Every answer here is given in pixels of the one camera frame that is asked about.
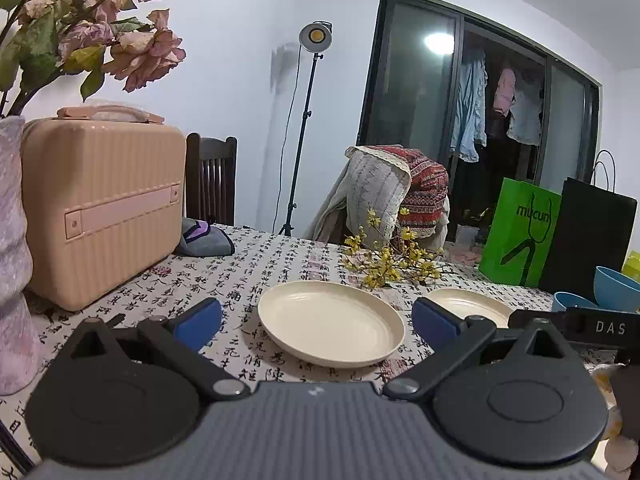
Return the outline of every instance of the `floor lamp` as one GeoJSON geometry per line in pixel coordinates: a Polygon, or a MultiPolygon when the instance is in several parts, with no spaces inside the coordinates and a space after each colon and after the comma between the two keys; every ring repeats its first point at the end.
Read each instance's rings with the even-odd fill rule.
{"type": "Polygon", "coordinates": [[[309,100],[311,99],[311,88],[314,84],[314,75],[316,74],[316,64],[318,59],[324,57],[320,52],[324,52],[331,45],[331,23],[329,22],[313,22],[309,23],[306,27],[300,31],[298,39],[300,44],[305,47],[306,50],[313,53],[314,61],[311,65],[311,76],[309,76],[309,86],[306,89],[306,101],[305,111],[302,114],[302,126],[300,126],[300,138],[298,139],[298,152],[296,153],[296,165],[293,168],[293,179],[291,181],[291,193],[289,195],[289,205],[287,206],[287,221],[280,229],[278,234],[284,233],[286,236],[291,236],[291,216],[293,210],[296,208],[294,197],[296,194],[296,181],[298,180],[298,170],[300,168],[300,155],[302,154],[302,141],[305,137],[306,120],[311,117],[311,110],[309,110],[309,100]]]}

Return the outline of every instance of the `pink shirt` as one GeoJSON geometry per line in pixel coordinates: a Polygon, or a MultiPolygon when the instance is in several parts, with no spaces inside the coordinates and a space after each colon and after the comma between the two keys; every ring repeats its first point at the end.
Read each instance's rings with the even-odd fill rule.
{"type": "Polygon", "coordinates": [[[511,108],[515,88],[516,75],[511,68],[503,68],[498,80],[498,88],[495,90],[494,110],[505,117],[511,108]]]}

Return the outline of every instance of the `white wall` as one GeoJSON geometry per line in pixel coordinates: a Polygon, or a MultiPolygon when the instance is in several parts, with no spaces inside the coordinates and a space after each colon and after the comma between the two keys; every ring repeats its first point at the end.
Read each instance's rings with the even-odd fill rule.
{"type": "MultiPolygon", "coordinates": [[[[446,0],[519,31],[604,85],[602,147],[616,131],[617,84],[610,64],[570,30],[520,0],[446,0]]],[[[334,24],[334,44],[318,65],[292,224],[301,235],[354,144],[379,0],[160,0],[131,14],[170,7],[170,27],[184,39],[186,60],[165,78],[126,94],[108,79],[95,97],[128,101],[164,115],[185,133],[238,138],[236,223],[271,230],[278,166],[298,54],[298,32],[313,20],[334,24]]],[[[296,103],[284,154],[276,231],[284,222],[312,56],[302,53],[296,103]]],[[[78,104],[81,79],[67,76],[26,107],[28,118],[78,104]]]]}
{"type": "MultiPolygon", "coordinates": [[[[616,160],[616,193],[640,200],[640,68],[620,72],[617,83],[618,131],[615,143],[610,149],[616,160]]],[[[607,165],[609,179],[612,180],[609,157],[603,154],[602,160],[607,165]]],[[[640,251],[640,208],[636,212],[629,248],[640,251]]]]}
{"type": "MultiPolygon", "coordinates": [[[[138,104],[185,134],[238,138],[236,223],[254,225],[271,114],[271,47],[279,0],[156,0],[122,14],[144,18],[171,9],[169,26],[181,38],[186,60],[161,80],[131,94],[108,76],[94,96],[138,104]]],[[[39,92],[28,119],[80,104],[81,76],[66,76],[39,92]]]]}
{"type": "MultiPolygon", "coordinates": [[[[616,75],[609,62],[572,31],[520,0],[445,0],[502,23],[546,46],[603,84],[601,146],[612,143],[616,131],[615,100],[611,88],[616,75]]],[[[294,24],[282,43],[295,45],[308,22],[334,24],[334,42],[318,65],[311,99],[313,115],[306,127],[300,176],[292,224],[302,234],[330,190],[346,159],[344,150],[355,143],[362,110],[369,57],[379,0],[296,0],[287,19],[294,24]]],[[[284,190],[276,229],[284,222],[311,54],[303,52],[289,142],[284,157],[284,190]]],[[[289,110],[295,66],[282,75],[273,105],[267,157],[262,174],[257,227],[271,230],[278,185],[280,145],[289,110]]]]}

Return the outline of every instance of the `blue bowl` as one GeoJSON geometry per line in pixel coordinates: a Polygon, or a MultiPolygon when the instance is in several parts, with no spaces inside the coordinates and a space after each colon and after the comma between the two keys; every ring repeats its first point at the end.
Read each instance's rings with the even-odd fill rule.
{"type": "Polygon", "coordinates": [[[600,308],[624,312],[640,308],[640,283],[607,267],[596,267],[593,293],[600,308]]]}
{"type": "Polygon", "coordinates": [[[578,296],[577,294],[572,294],[570,292],[556,292],[554,294],[554,302],[551,305],[551,312],[564,312],[572,306],[579,306],[581,308],[598,308],[595,303],[583,298],[582,296],[578,296]]]}

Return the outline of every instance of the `green shopping bag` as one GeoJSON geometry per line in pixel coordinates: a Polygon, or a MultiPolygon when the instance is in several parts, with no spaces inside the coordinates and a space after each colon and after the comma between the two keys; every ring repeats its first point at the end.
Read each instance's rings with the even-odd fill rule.
{"type": "Polygon", "coordinates": [[[495,283],[538,286],[561,199],[541,187],[505,178],[480,272],[495,283]]]}

